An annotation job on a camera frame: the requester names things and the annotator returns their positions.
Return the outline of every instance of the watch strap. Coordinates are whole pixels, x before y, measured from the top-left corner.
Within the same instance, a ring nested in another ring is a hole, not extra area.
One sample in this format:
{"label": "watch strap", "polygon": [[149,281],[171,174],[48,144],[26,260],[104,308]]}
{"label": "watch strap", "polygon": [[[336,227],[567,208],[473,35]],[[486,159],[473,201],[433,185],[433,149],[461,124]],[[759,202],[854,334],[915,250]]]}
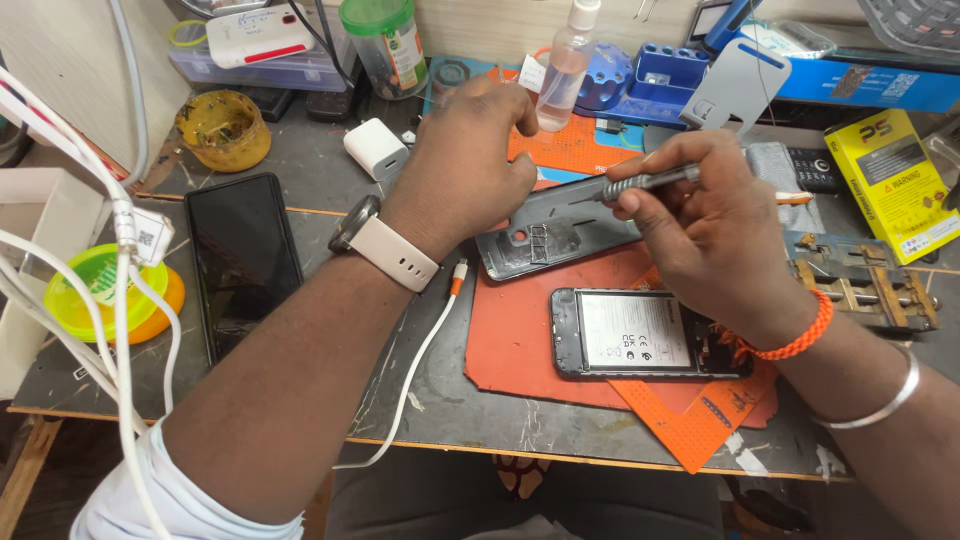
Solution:
{"label": "watch strap", "polygon": [[364,223],[350,247],[414,292],[426,287],[440,266],[375,216]]}

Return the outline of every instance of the shirt sleeve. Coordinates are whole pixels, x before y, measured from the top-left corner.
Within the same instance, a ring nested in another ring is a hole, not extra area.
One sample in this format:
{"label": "shirt sleeve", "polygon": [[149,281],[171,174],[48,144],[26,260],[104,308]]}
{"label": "shirt sleeve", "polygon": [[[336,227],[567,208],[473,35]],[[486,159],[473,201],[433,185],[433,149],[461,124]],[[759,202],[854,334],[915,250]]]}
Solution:
{"label": "shirt sleeve", "polygon": [[[301,514],[283,525],[246,520],[211,499],[174,465],[163,444],[162,420],[136,442],[147,491],[174,538],[299,540]],[[133,489],[130,471],[120,463],[97,487],[70,529],[73,540],[154,538]]]}

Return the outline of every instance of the workbench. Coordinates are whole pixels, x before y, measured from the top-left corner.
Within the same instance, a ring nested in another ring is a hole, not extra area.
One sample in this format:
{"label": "workbench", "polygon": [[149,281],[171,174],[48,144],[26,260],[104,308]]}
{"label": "workbench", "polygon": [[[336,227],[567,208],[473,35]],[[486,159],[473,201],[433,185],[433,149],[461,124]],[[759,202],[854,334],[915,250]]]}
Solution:
{"label": "workbench", "polygon": [[[374,183],[350,158],[344,150],[344,130],[359,125],[360,119],[378,117],[398,135],[415,131],[422,101],[411,98],[387,102],[373,97],[361,104],[356,117],[333,124],[308,119],[303,106],[300,96],[280,122],[268,124],[273,134],[270,154],[255,168],[242,173],[212,173],[189,151],[178,153],[176,134],[172,134],[135,201],[144,208],[163,212],[177,228],[165,259],[186,285],[186,302],[180,314],[182,346],[173,388],[177,401],[210,369],[200,329],[196,276],[182,195],[261,172],[276,174],[283,188],[303,273],[310,276],[330,257],[327,240],[346,212],[364,195],[385,196],[394,184],[394,179]],[[747,139],[779,139],[793,146],[823,147],[821,134],[806,130],[756,127]],[[866,221],[849,194],[818,196],[817,201],[829,233],[870,236]],[[101,240],[113,239],[107,225]],[[417,405],[406,403],[395,444],[682,470],[633,412],[482,392],[467,379],[463,373],[464,350],[479,264],[472,240],[464,242],[444,261],[444,269],[435,280],[442,286],[430,286],[421,296],[415,296],[399,317],[364,390],[350,426],[349,441],[379,444],[386,437],[407,368],[444,308],[445,284],[460,257],[466,257],[470,263],[463,292],[413,379],[411,392],[417,397]],[[960,381],[960,363],[956,362],[960,333],[953,331],[960,322],[960,242],[943,249],[940,260],[933,265],[910,266],[922,270],[921,276],[944,305],[939,312],[944,329],[917,335],[912,350],[948,378]],[[134,404],[148,419],[163,415],[161,379],[170,337],[167,330],[131,347]],[[74,373],[78,367],[58,341],[49,342],[38,355],[10,410],[115,418],[115,403],[89,376],[77,380]],[[771,476],[819,479],[818,445],[836,455],[841,453],[827,432],[809,420],[806,405],[782,378],[777,391],[780,409],[767,429],[739,430],[746,447]],[[705,471],[745,474],[726,447],[717,450]],[[847,477],[850,476],[852,470],[848,468]]]}

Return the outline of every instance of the precision screwdriver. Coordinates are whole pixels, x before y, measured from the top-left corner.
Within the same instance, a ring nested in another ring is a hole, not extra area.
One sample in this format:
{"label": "precision screwdriver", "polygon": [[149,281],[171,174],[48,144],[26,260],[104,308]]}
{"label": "precision screwdriver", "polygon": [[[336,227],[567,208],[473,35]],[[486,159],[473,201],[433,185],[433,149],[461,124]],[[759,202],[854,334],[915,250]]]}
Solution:
{"label": "precision screwdriver", "polygon": [[659,173],[638,174],[636,176],[621,180],[620,182],[610,184],[600,191],[594,193],[592,197],[588,197],[582,201],[574,201],[570,204],[576,205],[578,203],[585,203],[587,201],[606,201],[612,203],[620,196],[620,193],[623,193],[631,187],[639,187],[640,189],[653,189],[654,187],[673,184],[674,182],[678,182],[680,180],[699,182],[700,165],[697,163],[688,163],[675,169],[670,169],[668,171]]}

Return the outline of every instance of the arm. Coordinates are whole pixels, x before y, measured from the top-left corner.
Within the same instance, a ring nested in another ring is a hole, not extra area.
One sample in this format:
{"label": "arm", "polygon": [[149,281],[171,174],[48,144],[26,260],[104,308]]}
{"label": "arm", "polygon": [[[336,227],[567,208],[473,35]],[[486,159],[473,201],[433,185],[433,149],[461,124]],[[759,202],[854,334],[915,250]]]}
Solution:
{"label": "arm", "polygon": [[[699,161],[699,185],[654,196],[632,189],[611,205],[635,219],[663,281],[690,308],[761,351],[778,349],[813,322],[817,302],[783,263],[774,189],[755,178],[729,132],[677,135],[646,160],[608,172],[619,180]],[[907,361],[882,339],[836,313],[800,355],[777,362],[813,411],[830,421],[861,418],[903,386]],[[857,475],[923,538],[960,535],[960,387],[922,368],[920,386],[892,416],[831,433]]]}
{"label": "arm", "polygon": [[[380,219],[439,261],[509,217],[537,177],[529,156],[507,167],[514,125],[537,131],[520,86],[483,77],[448,92],[420,124]],[[359,256],[328,261],[164,421],[174,464],[239,516],[293,519],[335,464],[411,295]]]}

